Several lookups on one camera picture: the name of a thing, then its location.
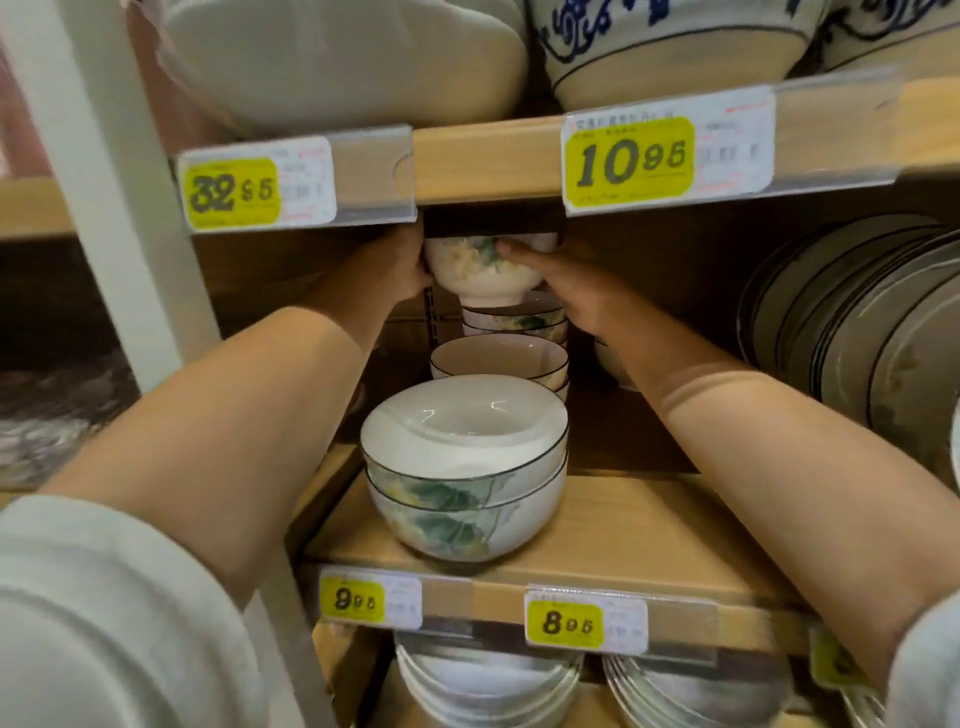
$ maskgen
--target hand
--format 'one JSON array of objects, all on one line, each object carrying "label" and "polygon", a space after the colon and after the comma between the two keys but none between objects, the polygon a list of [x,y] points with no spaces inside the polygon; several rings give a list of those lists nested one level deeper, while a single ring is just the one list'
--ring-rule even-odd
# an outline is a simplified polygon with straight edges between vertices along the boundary
[{"label": "hand", "polygon": [[509,239],[498,240],[496,250],[514,263],[540,271],[564,302],[570,321],[588,333],[603,336],[616,301],[637,295],[620,276],[563,253],[538,253]]},{"label": "hand", "polygon": [[431,278],[420,262],[423,249],[423,222],[397,225],[392,230],[368,243],[356,256],[371,266],[377,285],[386,285],[393,303],[413,298]]}]

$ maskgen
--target shirt sleeve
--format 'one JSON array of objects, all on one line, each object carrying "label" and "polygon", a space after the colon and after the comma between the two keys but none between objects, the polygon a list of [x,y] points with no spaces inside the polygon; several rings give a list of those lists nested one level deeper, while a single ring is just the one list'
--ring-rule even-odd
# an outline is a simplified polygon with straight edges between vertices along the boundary
[{"label": "shirt sleeve", "polygon": [[886,722],[891,728],[960,728],[960,592],[924,614],[900,644]]},{"label": "shirt sleeve", "polygon": [[253,645],[190,553],[131,516],[23,497],[0,514],[0,725],[265,728]]}]

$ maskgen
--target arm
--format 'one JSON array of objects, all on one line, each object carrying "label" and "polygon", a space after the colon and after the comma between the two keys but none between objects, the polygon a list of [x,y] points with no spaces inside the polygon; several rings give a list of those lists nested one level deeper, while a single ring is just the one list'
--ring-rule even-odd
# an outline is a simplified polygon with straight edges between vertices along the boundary
[{"label": "arm", "polygon": [[427,281],[421,245],[406,227],[360,249],[146,395],[41,492],[153,525],[246,605],[387,315]]},{"label": "arm", "polygon": [[501,243],[616,349],[711,487],[878,686],[960,588],[960,499],[864,427],[717,349],[617,276]]}]

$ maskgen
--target plate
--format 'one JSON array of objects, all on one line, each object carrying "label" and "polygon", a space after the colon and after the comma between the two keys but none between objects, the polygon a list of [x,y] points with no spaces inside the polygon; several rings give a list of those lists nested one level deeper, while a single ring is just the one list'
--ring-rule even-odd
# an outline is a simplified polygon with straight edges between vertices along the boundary
[{"label": "plate", "polygon": [[764,372],[773,373],[777,366],[777,335],[791,304],[804,286],[845,251],[880,235],[935,225],[936,220],[915,214],[875,215],[855,220],[817,238],[797,251],[788,264],[771,280],[760,301],[753,326],[753,347],[756,363]]},{"label": "plate", "polygon": [[887,262],[847,297],[815,355],[811,394],[862,425],[869,423],[870,372],[891,330],[928,291],[960,272],[960,231]]},{"label": "plate", "polygon": [[870,427],[954,490],[950,436],[960,392],[960,275],[921,299],[880,352]]}]

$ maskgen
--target stacked bowls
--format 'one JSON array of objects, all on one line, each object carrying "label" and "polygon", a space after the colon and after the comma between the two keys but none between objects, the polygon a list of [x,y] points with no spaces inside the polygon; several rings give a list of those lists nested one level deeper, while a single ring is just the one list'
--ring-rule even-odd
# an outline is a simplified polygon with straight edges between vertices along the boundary
[{"label": "stacked bowls", "polygon": [[921,462],[956,488],[960,231],[888,214],[774,251],[737,313],[744,357]]},{"label": "stacked bowls", "polygon": [[445,376],[384,401],[360,431],[377,510],[406,545],[484,562],[532,539],[566,480],[566,407],[515,376]]},{"label": "stacked bowls", "polygon": [[569,356],[560,344],[534,336],[485,333],[440,345],[430,355],[435,379],[459,375],[519,376],[542,384],[566,401]]},{"label": "stacked bowls", "polygon": [[530,291],[517,305],[498,308],[464,306],[466,336],[509,331],[537,336],[565,347],[568,328],[564,305],[547,291]]},{"label": "stacked bowls", "polygon": [[785,658],[723,653],[696,674],[650,669],[636,658],[605,656],[604,671],[620,708],[638,728],[770,725],[793,693]]},{"label": "stacked bowls", "polygon": [[576,695],[583,655],[526,657],[396,633],[403,682],[451,728],[554,728]]}]

